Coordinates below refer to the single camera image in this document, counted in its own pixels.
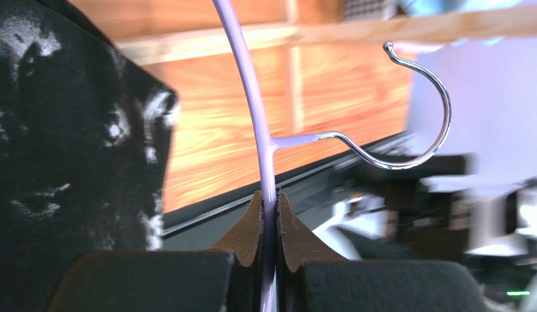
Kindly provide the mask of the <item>lilac clothes hanger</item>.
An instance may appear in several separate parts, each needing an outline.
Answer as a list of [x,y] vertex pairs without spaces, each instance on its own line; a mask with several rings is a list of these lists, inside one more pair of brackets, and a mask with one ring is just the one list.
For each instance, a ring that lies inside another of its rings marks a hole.
[[272,309],[272,295],[274,287],[275,260],[276,260],[276,201],[277,194],[271,190],[274,187],[274,152],[295,146],[316,142],[326,139],[338,139],[346,144],[356,155],[367,163],[386,170],[407,170],[419,166],[429,160],[443,145],[451,127],[452,108],[449,93],[441,80],[424,66],[398,56],[394,50],[393,42],[388,40],[383,44],[383,49],[392,62],[405,68],[414,70],[425,76],[438,90],[443,104],[443,121],[437,139],[422,155],[406,162],[388,162],[371,156],[360,148],[351,138],[337,131],[312,133],[307,135],[294,135],[285,137],[273,137],[270,134],[265,115],[265,108],[257,81],[254,64],[244,39],[241,26],[236,17],[233,5],[230,1],[215,1],[214,6],[222,22],[226,36],[228,37],[233,56],[235,58],[244,92],[246,94],[252,125],[254,129],[257,158],[259,164],[261,197],[263,200],[264,238],[262,250],[265,253],[261,271],[261,294],[260,311]]

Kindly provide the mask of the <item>black white patterned trousers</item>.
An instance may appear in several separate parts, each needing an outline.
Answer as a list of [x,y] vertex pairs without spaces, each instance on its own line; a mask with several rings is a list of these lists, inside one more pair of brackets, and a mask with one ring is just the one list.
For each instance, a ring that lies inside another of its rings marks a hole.
[[67,1],[0,1],[0,311],[96,250],[158,250],[179,96]]

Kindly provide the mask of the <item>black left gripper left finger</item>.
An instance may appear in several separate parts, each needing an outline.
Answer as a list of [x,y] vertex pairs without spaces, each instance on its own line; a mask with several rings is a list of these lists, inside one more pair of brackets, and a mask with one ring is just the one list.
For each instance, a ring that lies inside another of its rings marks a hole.
[[93,252],[64,274],[48,311],[259,311],[263,208],[200,251]]

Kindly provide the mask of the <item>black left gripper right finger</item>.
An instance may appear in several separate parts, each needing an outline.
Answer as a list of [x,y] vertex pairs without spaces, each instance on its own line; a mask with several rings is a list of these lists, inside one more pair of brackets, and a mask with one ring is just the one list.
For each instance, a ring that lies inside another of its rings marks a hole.
[[475,279],[448,261],[351,261],[318,238],[278,194],[280,311],[486,311]]

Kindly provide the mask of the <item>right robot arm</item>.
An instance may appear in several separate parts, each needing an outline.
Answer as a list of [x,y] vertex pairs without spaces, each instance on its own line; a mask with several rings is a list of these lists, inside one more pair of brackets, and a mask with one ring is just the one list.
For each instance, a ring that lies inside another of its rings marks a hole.
[[486,188],[437,188],[465,177],[467,155],[405,171],[356,164],[332,177],[350,192],[319,228],[352,259],[432,259],[465,266],[490,311],[537,311],[537,177]]

